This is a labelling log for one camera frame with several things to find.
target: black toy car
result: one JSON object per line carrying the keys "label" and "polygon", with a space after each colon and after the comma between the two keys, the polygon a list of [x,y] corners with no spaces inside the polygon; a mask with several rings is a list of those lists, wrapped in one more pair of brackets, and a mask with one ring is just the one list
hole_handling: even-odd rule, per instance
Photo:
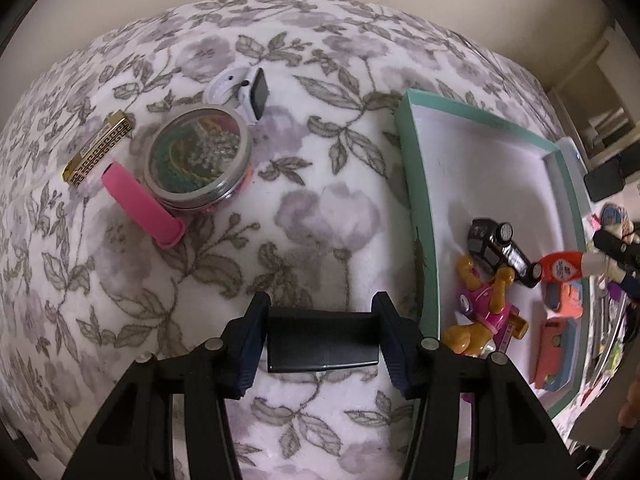
{"label": "black toy car", "polygon": [[531,263],[512,237],[513,227],[508,222],[474,218],[466,244],[471,257],[489,274],[508,266],[516,271],[517,282],[534,288],[542,277],[542,266],[538,262]]}

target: pink silicone strap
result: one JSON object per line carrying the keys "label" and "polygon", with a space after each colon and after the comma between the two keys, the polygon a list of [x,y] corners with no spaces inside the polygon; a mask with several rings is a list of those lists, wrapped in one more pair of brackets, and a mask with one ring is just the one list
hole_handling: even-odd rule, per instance
{"label": "pink silicone strap", "polygon": [[180,241],[186,231],[184,222],[162,207],[120,164],[114,162],[107,168],[102,174],[102,183],[133,221],[161,248],[171,249]]}

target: screw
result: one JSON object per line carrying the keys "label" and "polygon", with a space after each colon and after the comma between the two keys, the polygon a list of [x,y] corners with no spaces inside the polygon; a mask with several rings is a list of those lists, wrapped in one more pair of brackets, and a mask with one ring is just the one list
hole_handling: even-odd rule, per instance
{"label": "screw", "polygon": [[502,352],[494,352],[491,354],[491,361],[496,363],[497,365],[505,365],[509,362],[508,357]]}
{"label": "screw", "polygon": [[206,343],[204,343],[204,348],[215,352],[216,350],[220,350],[225,343],[219,337],[212,337],[211,339],[207,339]]}
{"label": "screw", "polygon": [[153,356],[154,355],[149,350],[145,350],[144,352],[142,352],[142,354],[136,357],[135,361],[140,364],[148,363],[149,361],[151,361],[151,358]]}
{"label": "screw", "polygon": [[420,346],[425,350],[437,350],[440,348],[440,343],[437,339],[433,337],[425,337],[422,341],[420,341]]}

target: round tin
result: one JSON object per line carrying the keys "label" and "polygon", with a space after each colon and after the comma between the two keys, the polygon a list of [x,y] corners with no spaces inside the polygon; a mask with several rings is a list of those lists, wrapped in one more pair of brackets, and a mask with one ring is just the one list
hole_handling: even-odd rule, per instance
{"label": "round tin", "polygon": [[246,122],[235,111],[192,108],[154,136],[145,157],[145,183],[168,208],[207,210],[250,176],[251,146]]}

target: harmonica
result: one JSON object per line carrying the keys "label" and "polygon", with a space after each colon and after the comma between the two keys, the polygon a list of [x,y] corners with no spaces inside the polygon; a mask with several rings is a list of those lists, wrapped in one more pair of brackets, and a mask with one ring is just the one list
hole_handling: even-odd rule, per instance
{"label": "harmonica", "polygon": [[66,165],[62,180],[70,186],[78,187],[89,172],[111,151],[111,149],[133,129],[122,110],[111,114],[95,135],[84,143],[82,148]]}

